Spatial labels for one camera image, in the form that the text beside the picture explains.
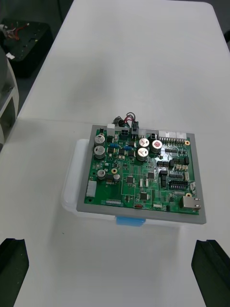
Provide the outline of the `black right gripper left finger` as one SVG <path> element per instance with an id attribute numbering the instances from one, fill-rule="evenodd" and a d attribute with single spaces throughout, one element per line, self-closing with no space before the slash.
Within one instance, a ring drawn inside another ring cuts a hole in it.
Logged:
<path id="1" fill-rule="evenodd" d="M 29 268 L 25 240 L 7 238 L 0 245 L 0 306 L 14 306 Z"/>

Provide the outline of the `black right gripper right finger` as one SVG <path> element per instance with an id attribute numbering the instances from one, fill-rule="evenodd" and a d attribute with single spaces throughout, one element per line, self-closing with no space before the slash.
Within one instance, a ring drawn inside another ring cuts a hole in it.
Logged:
<path id="1" fill-rule="evenodd" d="M 207 307 L 230 306 L 230 258 L 215 240 L 198 240 L 191 263 Z"/>

